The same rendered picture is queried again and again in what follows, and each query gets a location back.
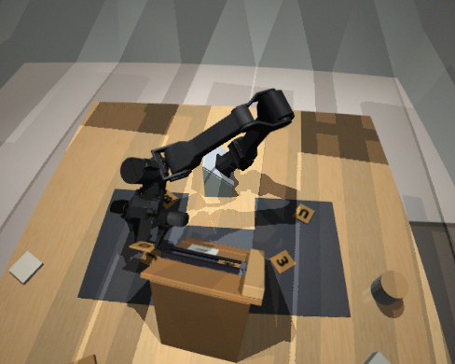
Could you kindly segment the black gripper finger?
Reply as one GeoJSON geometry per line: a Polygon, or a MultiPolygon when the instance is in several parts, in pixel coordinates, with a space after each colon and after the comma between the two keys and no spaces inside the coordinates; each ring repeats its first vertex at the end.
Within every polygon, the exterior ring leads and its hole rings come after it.
{"type": "Polygon", "coordinates": [[[171,227],[173,227],[173,226],[165,225],[165,224],[162,224],[162,223],[159,224],[159,230],[158,230],[158,234],[157,234],[157,238],[156,238],[156,242],[155,242],[155,250],[158,249],[158,247],[159,247],[161,241],[163,240],[165,234],[167,233],[167,231],[170,230],[171,227]]]}
{"type": "Polygon", "coordinates": [[[138,232],[139,232],[139,222],[140,218],[138,217],[126,217],[126,216],[120,216],[124,218],[129,226],[130,229],[130,234],[131,234],[131,242],[132,244],[135,244],[138,238],[138,232]]]}

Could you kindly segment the brown flat wooden board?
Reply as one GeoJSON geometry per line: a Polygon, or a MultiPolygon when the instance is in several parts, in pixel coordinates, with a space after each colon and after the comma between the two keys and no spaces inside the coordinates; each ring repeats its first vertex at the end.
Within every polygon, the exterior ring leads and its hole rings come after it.
{"type": "Polygon", "coordinates": [[[88,357],[83,357],[80,360],[77,360],[75,362],[71,362],[70,364],[97,364],[96,356],[95,355],[90,355],[88,357]]]}

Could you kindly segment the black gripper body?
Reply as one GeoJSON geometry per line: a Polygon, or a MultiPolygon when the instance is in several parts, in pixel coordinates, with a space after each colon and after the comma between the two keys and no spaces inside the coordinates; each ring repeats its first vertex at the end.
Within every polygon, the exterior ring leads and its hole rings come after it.
{"type": "MultiPolygon", "coordinates": [[[[156,194],[157,200],[161,200],[161,207],[158,216],[150,215],[151,217],[160,218],[162,219],[162,224],[170,225],[174,227],[183,228],[185,225],[188,224],[189,215],[185,212],[180,211],[171,211],[169,213],[162,212],[165,208],[164,205],[164,194],[166,194],[166,187],[162,186],[155,186],[150,184],[143,184],[140,188],[142,190],[142,194],[150,195],[150,191],[152,194],[156,194]]],[[[111,203],[110,212],[122,214],[122,216],[128,216],[128,204],[130,201],[114,201],[111,203]]]]}

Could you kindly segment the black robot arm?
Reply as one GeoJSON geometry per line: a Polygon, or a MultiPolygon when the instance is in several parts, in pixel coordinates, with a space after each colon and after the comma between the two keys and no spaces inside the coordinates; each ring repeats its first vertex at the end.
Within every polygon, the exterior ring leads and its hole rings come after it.
{"type": "MultiPolygon", "coordinates": [[[[294,117],[281,90],[258,91],[249,103],[235,107],[230,115],[191,140],[152,149],[150,159],[128,157],[121,163],[120,175],[128,184],[166,187],[167,181],[188,177],[206,154],[238,134],[246,133],[227,145],[227,153],[216,154],[215,169],[230,178],[230,173],[236,169],[244,171],[249,168],[258,155],[257,147],[269,133],[288,126],[294,117]],[[249,110],[254,102],[258,102],[256,119],[249,110]],[[162,152],[165,157],[162,157],[162,152]],[[169,175],[169,169],[172,175],[169,175]]],[[[150,195],[144,195],[141,189],[136,189],[128,204],[128,217],[149,219],[150,215],[159,215],[160,207],[161,200],[157,200],[156,194],[150,191],[150,195]]]]}

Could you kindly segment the white paper ticket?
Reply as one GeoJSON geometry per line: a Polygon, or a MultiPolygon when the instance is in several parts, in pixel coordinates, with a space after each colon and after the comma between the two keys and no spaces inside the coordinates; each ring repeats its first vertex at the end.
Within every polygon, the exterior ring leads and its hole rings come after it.
{"type": "Polygon", "coordinates": [[[216,255],[218,250],[219,250],[219,249],[210,248],[210,247],[207,247],[207,246],[193,245],[193,244],[190,245],[187,249],[196,250],[196,251],[199,251],[199,252],[204,252],[204,253],[213,254],[213,255],[216,255]]]}

